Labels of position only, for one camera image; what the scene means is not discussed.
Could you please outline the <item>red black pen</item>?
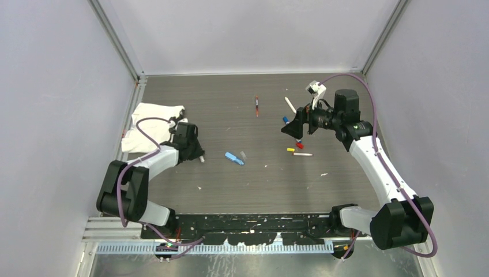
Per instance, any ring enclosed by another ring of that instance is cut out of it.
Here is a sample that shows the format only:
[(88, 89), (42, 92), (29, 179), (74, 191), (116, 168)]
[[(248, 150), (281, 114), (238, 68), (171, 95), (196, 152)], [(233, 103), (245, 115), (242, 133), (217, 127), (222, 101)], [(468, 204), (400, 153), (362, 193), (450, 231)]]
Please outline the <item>red black pen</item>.
[(259, 117), (259, 97), (255, 96), (255, 116)]

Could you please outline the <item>white marker with blue cap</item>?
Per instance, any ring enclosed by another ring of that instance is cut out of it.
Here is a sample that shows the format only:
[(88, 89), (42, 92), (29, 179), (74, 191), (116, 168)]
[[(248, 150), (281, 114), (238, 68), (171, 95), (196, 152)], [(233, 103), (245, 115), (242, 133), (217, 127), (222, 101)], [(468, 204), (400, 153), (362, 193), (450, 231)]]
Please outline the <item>white marker with blue cap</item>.
[[(283, 117), (283, 121), (284, 121), (284, 123), (285, 123), (286, 125), (288, 125), (288, 124), (289, 124), (289, 119), (288, 119), (287, 117)], [(297, 142), (297, 143), (302, 143), (302, 141), (301, 141), (300, 139), (296, 139), (296, 142)]]

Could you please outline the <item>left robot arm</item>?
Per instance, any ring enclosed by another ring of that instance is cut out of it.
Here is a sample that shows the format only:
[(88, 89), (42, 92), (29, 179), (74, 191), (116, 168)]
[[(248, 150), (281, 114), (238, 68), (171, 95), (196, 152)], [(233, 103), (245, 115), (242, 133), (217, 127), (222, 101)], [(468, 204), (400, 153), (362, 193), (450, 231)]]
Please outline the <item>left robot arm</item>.
[(118, 216), (123, 224), (140, 222), (155, 226), (163, 238), (177, 231), (174, 209), (149, 201), (149, 182), (163, 171), (187, 160), (202, 159), (205, 151), (198, 141), (198, 127), (178, 122), (167, 141), (156, 149), (128, 162), (113, 160), (107, 168), (96, 201), (99, 212)]

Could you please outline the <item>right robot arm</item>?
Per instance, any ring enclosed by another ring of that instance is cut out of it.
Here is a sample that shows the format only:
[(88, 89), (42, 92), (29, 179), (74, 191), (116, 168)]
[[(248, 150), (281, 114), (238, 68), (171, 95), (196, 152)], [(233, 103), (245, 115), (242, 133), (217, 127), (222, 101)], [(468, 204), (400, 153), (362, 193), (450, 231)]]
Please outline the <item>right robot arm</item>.
[(380, 209), (370, 211), (356, 204), (332, 208), (329, 228), (344, 236), (351, 229), (369, 235), (375, 245), (387, 250), (426, 242), (434, 205), (429, 197), (420, 197), (396, 170), (392, 169), (371, 123), (360, 118), (356, 91), (340, 89), (334, 94), (334, 105), (323, 108), (325, 100), (315, 93), (311, 103), (296, 110), (294, 119), (281, 132), (300, 140), (304, 125), (308, 134), (317, 129), (332, 130), (360, 164), (377, 195)]

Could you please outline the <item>white pen upper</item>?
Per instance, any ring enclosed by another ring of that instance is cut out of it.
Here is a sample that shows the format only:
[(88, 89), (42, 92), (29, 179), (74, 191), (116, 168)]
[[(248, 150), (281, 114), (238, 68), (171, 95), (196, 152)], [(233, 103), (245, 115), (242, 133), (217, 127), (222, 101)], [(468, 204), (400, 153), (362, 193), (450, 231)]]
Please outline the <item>white pen upper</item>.
[(284, 97), (284, 100), (285, 100), (286, 104), (288, 105), (288, 107), (291, 109), (291, 111), (292, 111), (294, 114), (296, 114), (296, 108), (295, 108), (295, 106), (292, 104), (292, 102), (289, 100), (289, 98), (285, 96), (285, 97)]

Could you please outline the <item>white pen red tip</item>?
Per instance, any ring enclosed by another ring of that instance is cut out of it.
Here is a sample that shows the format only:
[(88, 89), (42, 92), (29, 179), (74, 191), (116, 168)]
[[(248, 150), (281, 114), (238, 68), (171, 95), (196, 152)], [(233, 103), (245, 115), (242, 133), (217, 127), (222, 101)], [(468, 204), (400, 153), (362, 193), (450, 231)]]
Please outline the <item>white pen red tip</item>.
[(294, 152), (293, 156), (313, 156), (313, 154), (310, 153), (300, 153), (300, 152)]

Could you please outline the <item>blue pen cap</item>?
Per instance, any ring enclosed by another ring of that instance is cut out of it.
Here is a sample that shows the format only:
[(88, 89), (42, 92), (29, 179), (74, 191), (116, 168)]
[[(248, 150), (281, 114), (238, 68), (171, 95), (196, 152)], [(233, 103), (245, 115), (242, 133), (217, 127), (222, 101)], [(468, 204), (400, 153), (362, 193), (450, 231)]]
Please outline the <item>blue pen cap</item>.
[(224, 156), (225, 156), (225, 157), (226, 157), (228, 160), (230, 160), (230, 161), (232, 161), (232, 162), (234, 162), (234, 163), (236, 163), (236, 164), (238, 164), (238, 165), (240, 165), (240, 166), (244, 166), (244, 165), (245, 165), (245, 163), (244, 163), (244, 161), (243, 161), (242, 159), (238, 158), (237, 156), (235, 156), (234, 154), (232, 154), (232, 153), (230, 153), (230, 152), (226, 152), (226, 153), (224, 154)]

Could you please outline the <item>white stained cloth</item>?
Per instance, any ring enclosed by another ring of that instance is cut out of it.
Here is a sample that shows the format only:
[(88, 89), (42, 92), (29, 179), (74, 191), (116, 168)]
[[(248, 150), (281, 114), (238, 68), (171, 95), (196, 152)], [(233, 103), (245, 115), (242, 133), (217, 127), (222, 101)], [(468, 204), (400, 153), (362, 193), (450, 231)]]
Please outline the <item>white stained cloth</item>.
[(130, 129), (121, 139), (121, 151), (123, 153), (143, 153), (147, 154), (156, 149), (156, 145), (145, 137), (137, 128), (136, 123), (144, 118), (151, 118), (139, 124), (139, 127), (154, 139), (157, 143), (162, 143), (170, 138), (169, 129), (175, 126), (171, 118), (177, 118), (185, 107), (163, 106), (152, 103), (139, 103), (131, 115)]

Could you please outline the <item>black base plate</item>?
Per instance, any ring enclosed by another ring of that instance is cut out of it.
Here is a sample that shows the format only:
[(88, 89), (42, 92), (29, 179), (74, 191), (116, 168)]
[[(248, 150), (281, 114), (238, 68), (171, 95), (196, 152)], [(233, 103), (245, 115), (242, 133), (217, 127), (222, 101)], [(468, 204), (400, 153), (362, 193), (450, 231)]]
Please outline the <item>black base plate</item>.
[(328, 213), (299, 214), (177, 214), (165, 226), (145, 226), (143, 239), (199, 239), (204, 245), (319, 245), (327, 239), (350, 240), (355, 231), (335, 227)]

